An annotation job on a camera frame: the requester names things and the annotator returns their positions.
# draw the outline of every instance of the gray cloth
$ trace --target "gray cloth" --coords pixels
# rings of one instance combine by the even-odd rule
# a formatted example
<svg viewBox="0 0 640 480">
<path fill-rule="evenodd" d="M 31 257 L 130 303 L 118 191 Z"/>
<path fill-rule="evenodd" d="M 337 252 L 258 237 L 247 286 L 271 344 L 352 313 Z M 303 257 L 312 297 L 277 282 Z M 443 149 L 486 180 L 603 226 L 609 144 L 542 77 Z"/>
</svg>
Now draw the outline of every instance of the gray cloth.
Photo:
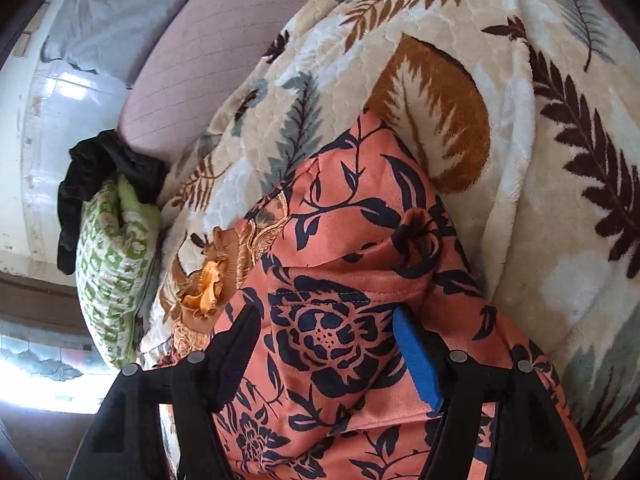
<svg viewBox="0 0 640 480">
<path fill-rule="evenodd" d="M 114 76 L 132 86 L 146 58 L 187 0 L 65 0 L 42 60 Z"/>
</svg>

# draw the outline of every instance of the green checkered pillow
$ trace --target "green checkered pillow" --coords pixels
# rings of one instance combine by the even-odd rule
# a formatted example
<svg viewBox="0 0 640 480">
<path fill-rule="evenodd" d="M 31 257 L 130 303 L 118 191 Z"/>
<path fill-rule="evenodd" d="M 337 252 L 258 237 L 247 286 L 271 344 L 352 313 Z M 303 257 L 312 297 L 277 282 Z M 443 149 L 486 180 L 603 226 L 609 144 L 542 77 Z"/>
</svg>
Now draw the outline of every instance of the green checkered pillow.
<svg viewBox="0 0 640 480">
<path fill-rule="evenodd" d="M 123 177 L 107 180 L 82 208 L 76 286 L 84 320 L 108 364 L 135 361 L 136 312 L 146 293 L 160 211 L 141 204 Z"/>
</svg>

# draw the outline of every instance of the silver rivet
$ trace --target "silver rivet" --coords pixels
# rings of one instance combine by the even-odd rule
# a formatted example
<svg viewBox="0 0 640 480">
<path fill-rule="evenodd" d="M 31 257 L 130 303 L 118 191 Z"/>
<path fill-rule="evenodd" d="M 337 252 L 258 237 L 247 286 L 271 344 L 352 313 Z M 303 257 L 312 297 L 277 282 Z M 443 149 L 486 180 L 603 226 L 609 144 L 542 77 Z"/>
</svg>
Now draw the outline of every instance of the silver rivet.
<svg viewBox="0 0 640 480">
<path fill-rule="evenodd" d="M 452 350 L 449 359 L 455 363 L 463 363 L 466 361 L 467 355 L 462 350 Z"/>
<path fill-rule="evenodd" d="M 122 374 L 129 377 L 135 374 L 137 371 L 138 371 L 138 365 L 134 363 L 129 363 L 128 365 L 125 365 L 124 368 L 122 369 Z"/>
<path fill-rule="evenodd" d="M 203 362 L 204 352 L 201 350 L 196 350 L 195 352 L 191 352 L 189 355 L 187 355 L 187 361 L 190 362 L 192 365 Z"/>
<path fill-rule="evenodd" d="M 526 374 L 530 374 L 533 371 L 533 365 L 529 361 L 518 361 L 518 370 Z"/>
</svg>

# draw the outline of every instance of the black garment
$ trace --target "black garment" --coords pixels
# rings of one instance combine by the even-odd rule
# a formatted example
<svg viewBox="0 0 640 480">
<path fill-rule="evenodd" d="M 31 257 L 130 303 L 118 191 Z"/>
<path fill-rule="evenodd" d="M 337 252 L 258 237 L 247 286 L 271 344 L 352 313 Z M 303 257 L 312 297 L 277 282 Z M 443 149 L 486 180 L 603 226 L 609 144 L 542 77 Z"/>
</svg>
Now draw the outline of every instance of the black garment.
<svg viewBox="0 0 640 480">
<path fill-rule="evenodd" d="M 126 146 L 115 130 L 81 140 L 69 150 L 71 164 L 58 188 L 58 268 L 65 274 L 76 270 L 76 247 L 80 236 L 82 202 L 100 191 L 114 173 L 124 175 L 142 203 L 153 203 L 162 189 L 167 169 L 164 162 L 141 155 Z"/>
</svg>

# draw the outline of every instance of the beige blanket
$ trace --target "beige blanket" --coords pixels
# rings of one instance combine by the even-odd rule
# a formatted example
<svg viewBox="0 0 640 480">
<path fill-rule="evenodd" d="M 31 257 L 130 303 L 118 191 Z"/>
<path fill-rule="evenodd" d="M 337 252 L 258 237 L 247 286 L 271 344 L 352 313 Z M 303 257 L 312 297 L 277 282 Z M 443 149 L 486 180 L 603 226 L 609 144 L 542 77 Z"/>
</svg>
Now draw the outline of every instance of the beige blanket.
<svg viewBox="0 0 640 480">
<path fill-rule="evenodd" d="M 428 171 L 486 297 L 561 373 L 593 478 L 613 478 L 640 434 L 636 47 L 598 0 L 310 0 L 213 117 L 217 148 L 171 173 L 165 271 L 199 270 L 194 239 L 365 107 Z M 141 352 L 179 295 L 166 272 Z"/>
</svg>

